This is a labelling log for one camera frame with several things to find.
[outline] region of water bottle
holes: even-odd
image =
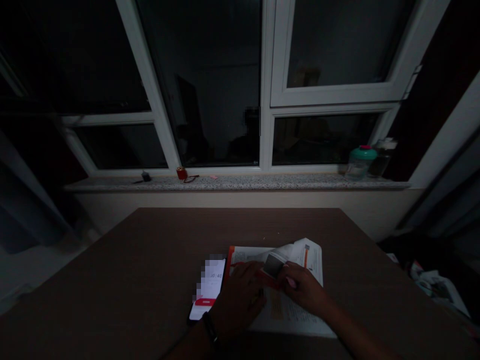
[[[371,146],[362,145],[350,152],[345,178],[350,181],[362,180],[377,157],[377,152]]]
[[[395,141],[393,137],[386,137],[383,140],[378,140],[374,146],[378,156],[368,170],[369,177],[378,178],[384,174],[397,144],[397,141]]]

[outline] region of window sill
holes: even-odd
[[[269,191],[269,190],[398,190],[407,189],[409,182],[384,178],[366,178],[348,181],[340,174],[265,174],[225,175],[213,179],[201,176],[191,183],[183,183],[174,176],[152,177],[149,182],[136,177],[90,177],[66,185],[69,192],[176,192],[176,191]]]

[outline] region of table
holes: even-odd
[[[157,359],[184,334],[201,266],[230,245],[322,248],[330,295],[405,358],[476,345],[339,209],[140,208],[0,318],[0,359]],[[336,339],[247,332],[225,359],[350,359]]]

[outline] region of phone screen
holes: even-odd
[[[212,308],[222,289],[225,263],[225,259],[205,260],[205,272],[202,271],[200,289],[197,288],[197,300],[191,306],[189,320],[200,320],[202,315]]]

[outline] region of black wristband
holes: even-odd
[[[205,324],[206,332],[208,334],[208,337],[210,338],[210,342],[212,343],[213,347],[217,349],[219,347],[219,337],[217,335],[217,332],[215,331],[212,318],[207,311],[203,313],[201,318],[203,319],[203,323]]]

